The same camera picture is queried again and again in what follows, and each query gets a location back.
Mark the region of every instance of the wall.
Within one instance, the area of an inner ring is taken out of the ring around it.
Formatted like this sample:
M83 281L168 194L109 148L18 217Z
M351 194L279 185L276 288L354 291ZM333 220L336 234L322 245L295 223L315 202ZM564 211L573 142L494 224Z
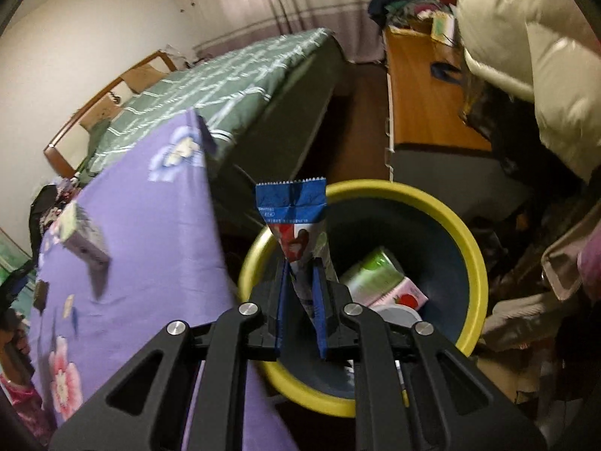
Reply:
M41 1L24 0L34 9L0 37L0 226L27 251L29 205L54 176L42 154L53 135L132 64L198 42L174 0Z

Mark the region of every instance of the wooden floor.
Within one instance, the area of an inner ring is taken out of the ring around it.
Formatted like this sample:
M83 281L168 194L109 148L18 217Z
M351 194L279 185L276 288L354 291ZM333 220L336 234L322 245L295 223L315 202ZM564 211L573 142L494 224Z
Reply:
M384 131L388 117L386 71L374 64L351 66L353 92L333 97L298 178L388 179Z

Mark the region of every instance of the purple fabric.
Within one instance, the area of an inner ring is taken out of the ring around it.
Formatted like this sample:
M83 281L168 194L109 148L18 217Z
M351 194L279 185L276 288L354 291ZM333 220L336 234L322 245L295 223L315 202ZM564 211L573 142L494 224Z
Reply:
M173 141L183 127L200 142L198 122L189 110L155 129L80 194L112 258L105 276L46 233L38 277L50 287L43 314L32 310L29 336L34 384L50 412L57 337L66 341L85 401L169 321L205 324L232 307L202 152L193 144L194 154L175 168L162 162L181 144ZM296 449L253 366L248 375L244 449ZM65 414L54 414L61 425Z

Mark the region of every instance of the wooden desk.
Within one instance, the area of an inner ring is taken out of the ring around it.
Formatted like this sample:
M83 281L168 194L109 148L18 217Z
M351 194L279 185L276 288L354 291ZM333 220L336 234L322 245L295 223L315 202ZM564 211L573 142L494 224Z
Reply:
M430 74L434 61L459 67L459 51L429 36L395 35L388 28L385 45L394 148L424 146L489 153L491 144L459 118L464 101L461 87Z

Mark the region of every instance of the white box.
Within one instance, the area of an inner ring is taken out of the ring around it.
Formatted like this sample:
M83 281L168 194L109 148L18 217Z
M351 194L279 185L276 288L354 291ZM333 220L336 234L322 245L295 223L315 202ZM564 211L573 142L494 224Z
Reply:
M61 244L88 263L91 268L106 268L110 256L100 228L92 223L77 201L72 201L58 218Z

